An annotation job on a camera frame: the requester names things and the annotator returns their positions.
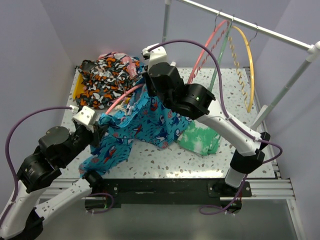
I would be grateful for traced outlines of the yellow plastic tray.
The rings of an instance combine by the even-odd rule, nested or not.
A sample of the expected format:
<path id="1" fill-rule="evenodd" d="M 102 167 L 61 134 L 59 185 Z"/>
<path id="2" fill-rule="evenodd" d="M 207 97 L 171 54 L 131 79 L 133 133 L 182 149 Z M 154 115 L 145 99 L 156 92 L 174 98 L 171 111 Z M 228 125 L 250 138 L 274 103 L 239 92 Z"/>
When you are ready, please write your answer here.
<path id="1" fill-rule="evenodd" d="M 85 88 L 86 87 L 83 84 L 83 76 L 79 73 L 73 90 L 72 98 L 75 100 L 77 96 L 84 94 L 86 90 Z"/>

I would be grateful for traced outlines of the blue shark print shorts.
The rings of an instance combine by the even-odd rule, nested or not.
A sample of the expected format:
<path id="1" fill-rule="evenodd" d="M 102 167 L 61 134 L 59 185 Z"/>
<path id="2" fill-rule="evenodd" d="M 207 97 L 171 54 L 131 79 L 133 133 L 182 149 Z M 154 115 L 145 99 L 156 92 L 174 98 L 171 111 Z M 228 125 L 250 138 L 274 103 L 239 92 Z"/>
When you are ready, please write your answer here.
<path id="1" fill-rule="evenodd" d="M 134 141 L 138 140 L 165 149 L 187 129 L 192 120 L 165 108 L 156 96 L 149 96 L 144 85 L 136 89 L 124 110 L 103 113 L 98 119 L 107 131 L 98 147 L 90 148 L 90 157 L 78 171 L 83 176 L 89 171 L 104 175 L 111 168 L 127 160 Z"/>

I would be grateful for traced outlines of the black mounting base plate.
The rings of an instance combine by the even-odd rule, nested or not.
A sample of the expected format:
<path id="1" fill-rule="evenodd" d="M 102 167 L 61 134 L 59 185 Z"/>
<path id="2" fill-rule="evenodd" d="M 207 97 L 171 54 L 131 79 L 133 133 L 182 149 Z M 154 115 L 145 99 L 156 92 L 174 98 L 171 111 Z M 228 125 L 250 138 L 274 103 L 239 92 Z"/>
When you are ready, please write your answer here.
<path id="1" fill-rule="evenodd" d="M 122 205 L 215 205 L 225 207 L 226 198 L 236 199 L 231 210 L 242 207 L 240 199 L 251 197 L 250 183 L 241 191 L 223 178 L 102 178 L 94 171 L 85 174 L 92 185 L 86 210 L 106 210 Z"/>

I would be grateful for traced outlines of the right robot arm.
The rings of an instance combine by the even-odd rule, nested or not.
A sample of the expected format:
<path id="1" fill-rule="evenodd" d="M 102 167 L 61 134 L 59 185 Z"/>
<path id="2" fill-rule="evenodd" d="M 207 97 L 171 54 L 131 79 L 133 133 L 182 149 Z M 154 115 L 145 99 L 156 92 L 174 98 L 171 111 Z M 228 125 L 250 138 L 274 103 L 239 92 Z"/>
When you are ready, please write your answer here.
<path id="1" fill-rule="evenodd" d="M 229 114 L 201 84 L 185 84 L 178 69 L 167 62 L 148 66 L 144 77 L 148 94 L 158 97 L 165 108 L 213 129 L 235 147 L 222 185 L 227 196 L 235 196 L 244 178 L 263 164 L 270 135 L 252 130 Z"/>

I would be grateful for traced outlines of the white clothes rack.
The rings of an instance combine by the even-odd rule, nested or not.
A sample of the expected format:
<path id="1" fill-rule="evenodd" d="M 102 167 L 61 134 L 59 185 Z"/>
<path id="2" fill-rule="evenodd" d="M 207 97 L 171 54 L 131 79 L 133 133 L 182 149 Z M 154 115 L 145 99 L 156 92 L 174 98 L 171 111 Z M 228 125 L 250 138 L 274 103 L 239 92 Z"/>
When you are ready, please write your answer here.
<path id="1" fill-rule="evenodd" d="M 162 0 L 162 38 L 215 43 L 225 28 L 223 14 L 235 14 L 235 24 L 251 39 L 256 89 L 261 104 L 271 105 L 279 91 L 320 44 L 320 3 L 317 0 L 195 0 L 192 4 Z M 266 118 L 274 135 L 320 125 L 320 61 L 304 68 L 286 95 Z"/>

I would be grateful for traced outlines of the pink plastic hanger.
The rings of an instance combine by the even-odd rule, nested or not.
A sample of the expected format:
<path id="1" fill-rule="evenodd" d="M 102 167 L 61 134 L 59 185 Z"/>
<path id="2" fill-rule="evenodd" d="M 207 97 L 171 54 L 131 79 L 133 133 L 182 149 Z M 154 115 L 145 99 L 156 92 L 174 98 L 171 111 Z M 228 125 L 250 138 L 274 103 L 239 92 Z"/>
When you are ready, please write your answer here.
<path id="1" fill-rule="evenodd" d="M 224 34 L 227 33 L 228 28 L 230 26 L 230 22 L 227 20 L 222 20 L 219 24 L 217 24 L 217 17 L 215 19 L 214 22 L 214 28 L 212 33 L 210 34 L 210 36 L 208 37 L 207 41 L 205 42 L 204 46 L 205 47 L 209 47 L 212 40 L 215 38 L 215 36 L 217 35 L 217 33 L 220 31 L 220 29 L 222 29 L 220 35 L 218 36 L 218 38 L 216 39 L 215 43 L 211 46 L 210 50 L 213 51 L 215 49 L 215 47 L 218 45 L 219 41 L 221 40 L 221 38 L 224 36 Z M 194 78 L 197 76 L 198 72 L 201 70 L 201 68 L 204 66 L 204 64 L 206 63 L 209 54 L 207 54 L 207 56 L 205 58 L 203 58 L 203 55 L 205 54 L 205 50 L 201 50 L 192 70 L 191 73 L 189 75 L 188 84 L 191 84 L 194 80 Z"/>
<path id="2" fill-rule="evenodd" d="M 107 111 L 105 112 L 106 115 L 108 115 L 121 101 L 123 101 L 126 96 L 128 96 L 129 94 L 133 93 L 135 90 L 142 88 L 144 86 L 144 84 L 138 84 L 134 87 L 132 87 L 131 89 L 129 89 L 128 91 L 126 91 L 124 94 L 122 94 L 119 98 L 117 98 L 112 105 L 107 109 Z"/>

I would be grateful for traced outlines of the camouflage pattern clothes pile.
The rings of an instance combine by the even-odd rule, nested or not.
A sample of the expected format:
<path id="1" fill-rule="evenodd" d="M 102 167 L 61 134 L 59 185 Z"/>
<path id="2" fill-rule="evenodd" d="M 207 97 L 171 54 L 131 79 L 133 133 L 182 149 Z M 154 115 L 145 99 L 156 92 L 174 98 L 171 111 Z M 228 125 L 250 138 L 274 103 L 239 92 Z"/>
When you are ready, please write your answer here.
<path id="1" fill-rule="evenodd" d="M 122 52 L 102 54 L 97 60 L 83 60 L 77 67 L 80 92 L 74 100 L 80 107 L 103 110 L 133 88 L 142 77 L 144 63 Z"/>

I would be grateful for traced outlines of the green plastic hanger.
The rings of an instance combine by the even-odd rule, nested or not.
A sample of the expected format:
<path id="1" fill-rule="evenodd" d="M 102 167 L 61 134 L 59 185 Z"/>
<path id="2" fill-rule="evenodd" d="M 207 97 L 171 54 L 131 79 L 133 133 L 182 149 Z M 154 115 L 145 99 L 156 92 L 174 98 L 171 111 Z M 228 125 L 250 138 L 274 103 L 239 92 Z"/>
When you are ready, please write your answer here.
<path id="1" fill-rule="evenodd" d="M 220 63 L 222 61 L 223 54 L 224 54 L 226 46 L 227 46 L 227 41 L 228 41 L 228 37 L 229 37 L 229 33 L 230 33 L 230 30 L 231 30 L 232 24 L 233 24 L 232 21 L 228 22 L 227 30 L 225 31 L 225 33 L 223 35 L 223 42 L 222 42 L 222 45 L 221 45 L 221 48 L 220 48 L 220 51 L 219 51 L 219 55 L 218 55 L 218 58 L 217 58 L 217 62 L 218 62 L 219 65 L 220 65 Z M 214 71 L 213 71 L 213 75 L 212 75 L 211 81 L 210 81 L 210 85 L 208 87 L 208 90 L 210 92 L 213 90 L 217 74 L 218 74 L 218 71 L 215 68 Z"/>

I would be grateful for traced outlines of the yellow plastic hanger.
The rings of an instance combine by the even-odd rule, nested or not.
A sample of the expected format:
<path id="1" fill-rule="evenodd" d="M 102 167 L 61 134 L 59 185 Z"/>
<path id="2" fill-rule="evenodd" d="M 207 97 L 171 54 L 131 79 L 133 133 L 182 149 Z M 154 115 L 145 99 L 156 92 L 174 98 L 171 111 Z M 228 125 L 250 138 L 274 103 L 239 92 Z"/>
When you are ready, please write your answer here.
<path id="1" fill-rule="evenodd" d="M 232 25 L 230 29 L 236 30 L 240 34 L 246 48 L 246 53 L 247 53 L 247 58 L 249 63 L 249 70 L 250 70 L 250 77 L 249 77 L 249 80 L 247 81 L 249 83 L 249 93 L 246 91 L 247 82 L 245 81 L 240 71 L 240 62 L 237 59 L 237 53 L 235 52 L 235 45 L 233 43 L 233 38 L 230 35 L 227 37 L 227 40 L 229 42 L 229 49 L 231 50 L 233 64 L 235 66 L 235 71 L 238 76 L 240 92 L 241 92 L 241 95 L 243 96 L 244 106 L 245 106 L 246 112 L 250 113 L 254 104 L 254 96 L 255 96 L 255 67 L 254 67 L 254 60 L 253 60 L 252 50 L 250 46 L 250 41 L 247 39 L 246 35 L 239 27 Z"/>

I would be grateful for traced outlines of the green tie-dye shorts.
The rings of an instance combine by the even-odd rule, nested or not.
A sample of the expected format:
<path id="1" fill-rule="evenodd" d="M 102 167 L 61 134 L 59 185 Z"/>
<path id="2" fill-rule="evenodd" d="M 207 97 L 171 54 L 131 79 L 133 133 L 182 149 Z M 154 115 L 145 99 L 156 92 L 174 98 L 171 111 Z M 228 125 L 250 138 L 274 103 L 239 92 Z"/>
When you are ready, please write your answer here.
<path id="1" fill-rule="evenodd" d="M 210 127 L 192 121 L 177 139 L 184 149 L 201 156 L 215 154 L 219 148 L 221 136 Z"/>

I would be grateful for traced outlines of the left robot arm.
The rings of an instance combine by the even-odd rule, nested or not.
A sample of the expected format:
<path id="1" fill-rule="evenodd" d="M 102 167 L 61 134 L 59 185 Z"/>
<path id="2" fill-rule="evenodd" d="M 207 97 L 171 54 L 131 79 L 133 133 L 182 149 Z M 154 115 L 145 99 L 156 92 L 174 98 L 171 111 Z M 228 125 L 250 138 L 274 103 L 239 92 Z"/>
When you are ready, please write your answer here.
<path id="1" fill-rule="evenodd" d="M 37 204 L 38 199 L 89 145 L 99 146 L 106 130 L 94 124 L 93 130 L 78 125 L 75 132 L 62 126 L 49 129 L 35 151 L 25 158 L 17 172 L 17 191 L 1 214 L 2 240 L 34 240 L 47 222 L 77 200 L 99 196 L 104 190 L 102 177 L 94 170 L 85 173 L 65 191 Z"/>

